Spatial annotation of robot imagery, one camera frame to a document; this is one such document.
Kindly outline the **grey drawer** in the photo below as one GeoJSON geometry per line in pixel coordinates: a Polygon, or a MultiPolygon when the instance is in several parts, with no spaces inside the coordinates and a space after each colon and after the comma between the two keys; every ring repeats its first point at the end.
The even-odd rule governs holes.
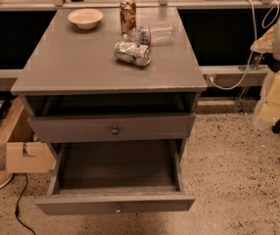
{"type": "Polygon", "coordinates": [[[30,117],[41,142],[77,143],[127,140],[186,139],[195,114],[94,115],[30,117]]]}
{"type": "Polygon", "coordinates": [[[144,140],[64,144],[46,197],[48,215],[186,212],[195,198],[184,190],[176,143],[144,140]]]}

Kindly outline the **brown upright can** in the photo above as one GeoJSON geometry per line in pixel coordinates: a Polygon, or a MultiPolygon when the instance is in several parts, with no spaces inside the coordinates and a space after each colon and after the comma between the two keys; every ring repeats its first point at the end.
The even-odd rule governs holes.
{"type": "Polygon", "coordinates": [[[122,0],[119,4],[121,33],[127,34],[136,27],[136,3],[133,0],[122,0]]]}

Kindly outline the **grey top drawer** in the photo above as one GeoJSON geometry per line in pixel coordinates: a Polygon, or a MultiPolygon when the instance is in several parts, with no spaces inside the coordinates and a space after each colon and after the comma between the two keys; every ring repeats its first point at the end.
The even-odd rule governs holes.
{"type": "Polygon", "coordinates": [[[41,142],[77,143],[127,140],[186,139],[195,114],[94,115],[30,117],[41,142]]]}

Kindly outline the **cardboard box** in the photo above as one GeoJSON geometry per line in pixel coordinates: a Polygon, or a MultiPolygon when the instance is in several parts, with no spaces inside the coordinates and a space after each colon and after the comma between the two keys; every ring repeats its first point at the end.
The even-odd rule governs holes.
{"type": "Polygon", "coordinates": [[[34,139],[27,119],[29,114],[20,98],[16,98],[0,121],[0,147],[6,148],[8,173],[46,173],[56,162],[46,143],[34,139]]]}

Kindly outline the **white bowl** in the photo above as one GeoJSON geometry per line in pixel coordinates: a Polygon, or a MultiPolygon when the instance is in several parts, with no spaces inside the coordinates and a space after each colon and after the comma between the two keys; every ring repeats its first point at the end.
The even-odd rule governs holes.
{"type": "Polygon", "coordinates": [[[80,29],[92,29],[103,17],[103,13],[97,9],[78,9],[69,13],[68,20],[80,29]]]}

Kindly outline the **clear plastic bottle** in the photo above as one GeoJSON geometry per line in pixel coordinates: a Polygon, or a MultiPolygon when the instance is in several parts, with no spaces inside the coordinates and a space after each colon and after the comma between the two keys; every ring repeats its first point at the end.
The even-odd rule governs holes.
{"type": "Polygon", "coordinates": [[[123,36],[128,42],[148,46],[164,46],[173,42],[175,26],[170,23],[135,27],[123,36]]]}

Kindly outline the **green white lying can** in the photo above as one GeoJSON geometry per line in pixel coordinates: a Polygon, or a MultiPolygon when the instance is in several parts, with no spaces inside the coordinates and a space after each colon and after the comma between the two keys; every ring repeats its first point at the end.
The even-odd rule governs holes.
{"type": "Polygon", "coordinates": [[[115,45],[114,54],[118,60],[138,67],[146,67],[151,61],[151,48],[133,42],[118,42],[115,45]]]}

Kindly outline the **grey drawer cabinet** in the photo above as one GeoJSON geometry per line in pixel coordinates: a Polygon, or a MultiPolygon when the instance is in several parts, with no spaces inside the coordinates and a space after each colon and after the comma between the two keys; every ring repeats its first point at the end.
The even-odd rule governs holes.
{"type": "MultiPolygon", "coordinates": [[[[195,113],[206,84],[176,9],[138,9],[141,25],[175,26],[173,42],[153,48],[144,68],[115,57],[122,39],[117,9],[105,10],[89,32],[68,15],[55,15],[12,88],[31,118],[195,113]]],[[[188,137],[159,140],[173,140],[181,159],[188,137]]]]}

